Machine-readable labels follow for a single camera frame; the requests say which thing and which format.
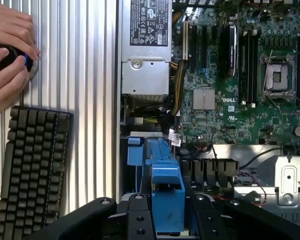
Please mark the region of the person's right hand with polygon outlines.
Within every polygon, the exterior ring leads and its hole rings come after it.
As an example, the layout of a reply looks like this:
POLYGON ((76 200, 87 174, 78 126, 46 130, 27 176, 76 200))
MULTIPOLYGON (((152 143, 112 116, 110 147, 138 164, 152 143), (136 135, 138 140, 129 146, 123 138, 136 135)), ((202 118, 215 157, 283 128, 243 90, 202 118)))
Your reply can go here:
POLYGON ((10 107, 29 82, 26 58, 18 56, 12 64, 0 71, 0 113, 10 107))

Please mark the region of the person's left hand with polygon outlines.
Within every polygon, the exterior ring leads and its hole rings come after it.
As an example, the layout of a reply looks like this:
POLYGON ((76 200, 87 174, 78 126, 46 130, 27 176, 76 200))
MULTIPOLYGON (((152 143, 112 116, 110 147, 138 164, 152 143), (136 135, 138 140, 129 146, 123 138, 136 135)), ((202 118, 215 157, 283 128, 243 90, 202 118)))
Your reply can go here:
POLYGON ((33 61, 38 60, 40 50, 32 17, 0 3, 0 44, 13 46, 33 61))

